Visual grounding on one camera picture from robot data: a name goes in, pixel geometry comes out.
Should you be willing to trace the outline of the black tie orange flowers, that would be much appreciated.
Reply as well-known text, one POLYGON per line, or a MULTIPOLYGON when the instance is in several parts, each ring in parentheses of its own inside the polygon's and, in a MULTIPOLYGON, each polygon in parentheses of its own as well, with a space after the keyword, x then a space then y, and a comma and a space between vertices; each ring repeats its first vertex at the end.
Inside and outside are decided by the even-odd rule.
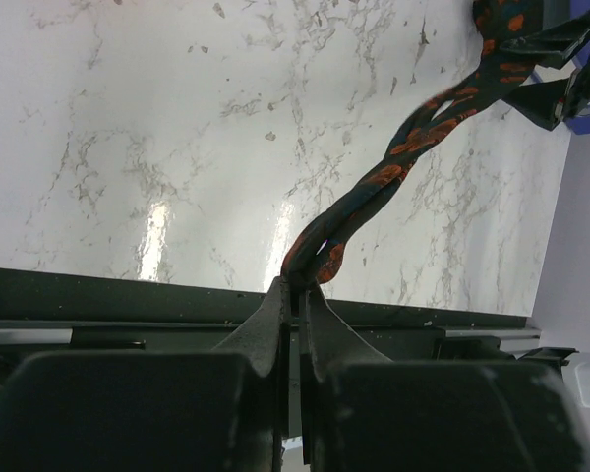
POLYGON ((534 60, 501 47, 541 31, 543 13, 541 1, 473 3, 473 21, 483 40, 476 70, 414 110, 390 140, 382 160, 300 233, 284 257, 282 277, 304 288, 334 279, 349 239, 392 199, 419 157, 528 79, 534 60))

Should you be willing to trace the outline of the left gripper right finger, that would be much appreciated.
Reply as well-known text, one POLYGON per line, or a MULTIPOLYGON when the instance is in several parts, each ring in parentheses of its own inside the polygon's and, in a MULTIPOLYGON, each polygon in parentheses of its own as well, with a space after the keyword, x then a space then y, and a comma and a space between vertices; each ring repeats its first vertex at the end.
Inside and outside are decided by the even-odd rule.
POLYGON ((590 438, 557 360, 493 337, 418 333, 377 350, 319 289, 300 303, 303 458, 314 471, 590 471, 590 438))

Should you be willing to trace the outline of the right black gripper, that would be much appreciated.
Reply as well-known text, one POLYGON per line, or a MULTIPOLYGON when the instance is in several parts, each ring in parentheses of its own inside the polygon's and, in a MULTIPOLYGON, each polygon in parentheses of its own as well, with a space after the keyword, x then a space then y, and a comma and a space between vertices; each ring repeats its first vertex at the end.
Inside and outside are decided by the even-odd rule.
MULTIPOLYGON (((542 30, 507 42, 504 50, 533 56, 540 60, 537 66, 560 70, 589 41, 590 1, 545 1, 542 30)), ((589 100, 590 57, 569 79, 534 83, 531 78, 530 84, 503 99, 533 124, 549 131, 575 117, 589 100)))

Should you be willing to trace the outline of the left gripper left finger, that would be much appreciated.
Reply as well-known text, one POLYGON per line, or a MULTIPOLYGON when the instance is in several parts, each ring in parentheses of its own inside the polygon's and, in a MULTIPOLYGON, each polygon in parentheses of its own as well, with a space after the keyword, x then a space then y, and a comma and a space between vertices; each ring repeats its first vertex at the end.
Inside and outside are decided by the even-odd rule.
POLYGON ((209 350, 36 354, 0 395, 0 471, 277 471, 288 291, 209 350))

